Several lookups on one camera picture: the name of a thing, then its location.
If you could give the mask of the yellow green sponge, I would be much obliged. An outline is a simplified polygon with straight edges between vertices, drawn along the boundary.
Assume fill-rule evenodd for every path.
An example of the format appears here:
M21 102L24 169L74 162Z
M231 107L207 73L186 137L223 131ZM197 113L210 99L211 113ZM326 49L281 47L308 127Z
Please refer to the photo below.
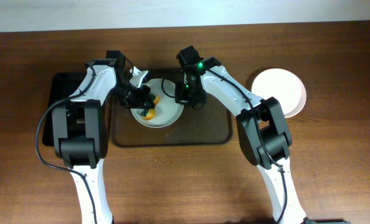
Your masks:
M147 109L140 112L140 116L143 120L151 120L155 116L155 106L159 103L160 97L158 95L149 94L149 98L145 102Z

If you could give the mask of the grey-white plate with sauce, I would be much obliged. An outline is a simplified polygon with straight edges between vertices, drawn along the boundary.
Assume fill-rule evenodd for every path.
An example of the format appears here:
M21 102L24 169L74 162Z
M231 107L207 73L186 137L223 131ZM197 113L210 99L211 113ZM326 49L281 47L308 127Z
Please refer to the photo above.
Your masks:
M175 84L165 80L161 88L161 78L151 79L146 85L150 87L151 93L160 97L159 103L155 107L155 116L151 120L143 120L140 116L142 109L131 109L131 113L137 122L149 128L163 128L173 124L183 112L183 105L177 104L174 98L167 96L164 91L173 96Z

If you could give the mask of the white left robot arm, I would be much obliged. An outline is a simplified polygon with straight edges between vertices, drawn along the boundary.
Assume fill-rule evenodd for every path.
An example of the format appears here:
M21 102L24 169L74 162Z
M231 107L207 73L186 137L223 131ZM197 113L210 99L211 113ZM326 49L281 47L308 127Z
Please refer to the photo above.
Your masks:
M113 95L127 109L152 109L150 88L142 84L146 71L130 68L135 82L125 78L129 60L119 50L85 64L87 74L78 88L61 103L54 103L52 134L55 153L77 190L82 223L112 224L105 192L103 164L108 150L104 106Z

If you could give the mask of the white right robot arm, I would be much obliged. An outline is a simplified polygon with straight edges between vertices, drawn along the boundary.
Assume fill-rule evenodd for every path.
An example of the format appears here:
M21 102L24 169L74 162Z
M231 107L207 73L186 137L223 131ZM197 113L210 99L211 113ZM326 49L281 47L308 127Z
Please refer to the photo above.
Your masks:
M276 223L306 223L290 172L292 137L279 101L263 99L242 86L214 57L202 58L188 46L176 56L183 79L174 98L182 105L201 108L211 95L236 119L240 149L261 173Z

